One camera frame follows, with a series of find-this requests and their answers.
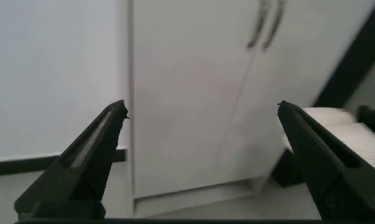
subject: white cabinet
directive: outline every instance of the white cabinet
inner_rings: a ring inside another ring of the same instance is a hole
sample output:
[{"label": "white cabinet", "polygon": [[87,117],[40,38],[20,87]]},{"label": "white cabinet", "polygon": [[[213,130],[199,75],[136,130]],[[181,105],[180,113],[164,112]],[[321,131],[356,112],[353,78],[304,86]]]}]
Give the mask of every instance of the white cabinet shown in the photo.
[{"label": "white cabinet", "polygon": [[[217,161],[220,182],[272,170],[283,150],[277,103],[314,103],[374,5],[363,0],[286,2],[273,42],[258,49],[231,118]],[[272,17],[267,26],[260,43],[273,26]]]},{"label": "white cabinet", "polygon": [[264,52],[246,49],[260,1],[133,2],[133,178],[145,197],[267,175],[282,151],[277,102],[311,105],[375,0],[289,0]]},{"label": "white cabinet", "polygon": [[215,184],[258,1],[134,1],[135,197]]}]

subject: black baseboard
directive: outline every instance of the black baseboard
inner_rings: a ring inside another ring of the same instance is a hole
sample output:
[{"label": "black baseboard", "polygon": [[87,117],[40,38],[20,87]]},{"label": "black baseboard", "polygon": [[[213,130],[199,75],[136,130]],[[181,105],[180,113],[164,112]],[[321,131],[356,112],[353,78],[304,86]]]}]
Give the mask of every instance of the black baseboard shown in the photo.
[{"label": "black baseboard", "polygon": [[[58,156],[0,161],[0,175],[46,170]],[[126,149],[117,149],[113,162],[126,161]]]}]

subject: black textured surface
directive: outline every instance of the black textured surface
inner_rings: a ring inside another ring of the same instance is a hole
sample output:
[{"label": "black textured surface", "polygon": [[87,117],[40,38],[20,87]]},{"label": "black textured surface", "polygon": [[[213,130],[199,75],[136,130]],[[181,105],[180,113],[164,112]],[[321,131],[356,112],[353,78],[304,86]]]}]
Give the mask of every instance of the black textured surface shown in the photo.
[{"label": "black textured surface", "polygon": [[[82,144],[110,112],[97,137],[92,140],[79,166],[73,161]],[[18,214],[31,213],[37,202],[102,199],[116,151],[118,135],[128,110],[123,100],[107,106],[50,167],[15,201]]]},{"label": "black textured surface", "polygon": [[375,169],[301,108],[278,117],[323,220],[375,220]]}]

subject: gray floor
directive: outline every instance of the gray floor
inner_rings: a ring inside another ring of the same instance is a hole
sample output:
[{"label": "gray floor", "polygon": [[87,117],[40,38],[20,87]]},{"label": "gray floor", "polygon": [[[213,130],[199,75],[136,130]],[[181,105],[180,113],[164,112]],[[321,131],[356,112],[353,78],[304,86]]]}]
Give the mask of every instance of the gray floor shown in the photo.
[{"label": "gray floor", "polygon": [[[131,213],[125,188],[124,162],[114,163],[109,175],[103,204],[107,218],[126,218]],[[0,176],[0,223],[14,223],[15,199],[42,172]],[[270,181],[257,196],[238,198],[193,208],[163,213],[149,218],[192,219],[320,219],[305,184],[283,189]]]},{"label": "gray floor", "polygon": [[283,189],[271,180],[257,196],[187,208],[149,218],[319,220],[320,215],[305,184]]}]

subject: cabinet handle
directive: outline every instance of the cabinet handle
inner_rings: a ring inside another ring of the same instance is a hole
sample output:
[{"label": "cabinet handle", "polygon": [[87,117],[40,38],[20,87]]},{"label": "cabinet handle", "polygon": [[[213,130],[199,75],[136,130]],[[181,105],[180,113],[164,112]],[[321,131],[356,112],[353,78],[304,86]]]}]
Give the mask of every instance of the cabinet handle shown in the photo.
[{"label": "cabinet handle", "polygon": [[266,50],[268,47],[270,47],[270,44],[272,43],[273,38],[275,37],[276,31],[278,30],[280,21],[283,17],[283,13],[286,7],[286,0],[278,0],[277,2],[277,12],[275,20],[273,21],[273,27],[270,30],[267,40],[262,44],[262,50]]},{"label": "cabinet handle", "polygon": [[249,41],[249,43],[247,43],[247,49],[251,49],[257,43],[257,41],[260,37],[262,28],[263,28],[263,24],[264,24],[264,22],[265,22],[265,20],[268,16],[268,11],[269,11],[268,0],[261,0],[259,11],[258,11],[257,24],[254,27],[254,31],[253,31],[252,36],[251,36],[251,40]]}]

